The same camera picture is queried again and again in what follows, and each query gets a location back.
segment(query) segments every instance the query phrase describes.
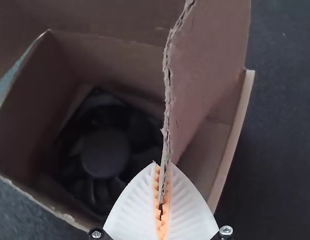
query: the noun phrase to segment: corrugated cardboard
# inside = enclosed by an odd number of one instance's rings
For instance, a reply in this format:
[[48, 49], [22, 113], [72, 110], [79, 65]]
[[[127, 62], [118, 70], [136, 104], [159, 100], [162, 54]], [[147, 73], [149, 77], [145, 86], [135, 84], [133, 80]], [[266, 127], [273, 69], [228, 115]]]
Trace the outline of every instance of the corrugated cardboard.
[[102, 222], [50, 177], [52, 143], [99, 86], [164, 119], [162, 167], [214, 210], [253, 82], [249, 13], [249, 0], [0, 0], [0, 77], [35, 41], [0, 104], [0, 173], [78, 228]]

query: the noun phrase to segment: dark floor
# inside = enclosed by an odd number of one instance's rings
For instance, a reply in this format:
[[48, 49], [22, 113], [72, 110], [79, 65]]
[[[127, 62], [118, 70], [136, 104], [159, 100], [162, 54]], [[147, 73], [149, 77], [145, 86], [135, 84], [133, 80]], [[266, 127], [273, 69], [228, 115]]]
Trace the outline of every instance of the dark floor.
[[[216, 219], [238, 240], [310, 239], [310, 0], [252, 0], [246, 62], [256, 79]], [[7, 239], [85, 234], [0, 182]]]

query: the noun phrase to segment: cardboard wall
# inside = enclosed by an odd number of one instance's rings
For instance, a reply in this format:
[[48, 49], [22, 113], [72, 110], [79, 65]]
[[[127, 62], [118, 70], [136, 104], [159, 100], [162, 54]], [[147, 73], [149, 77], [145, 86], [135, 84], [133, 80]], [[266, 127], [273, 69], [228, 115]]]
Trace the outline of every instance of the cardboard wall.
[[163, 47], [182, 0], [16, 0], [53, 30], [133, 40]]
[[13, 0], [0, 0], [0, 78], [45, 30]]
[[53, 34], [82, 83], [107, 89], [163, 119], [163, 47], [91, 34]]
[[31, 180], [35, 159], [57, 135], [78, 82], [48, 32], [25, 58], [0, 106], [0, 172]]
[[235, 88], [227, 91], [204, 119], [178, 162], [178, 167], [192, 180], [206, 200], [211, 195], [224, 157], [244, 78], [245, 74], [242, 74]]
[[244, 70], [250, 0], [187, 0], [166, 46], [171, 159]]

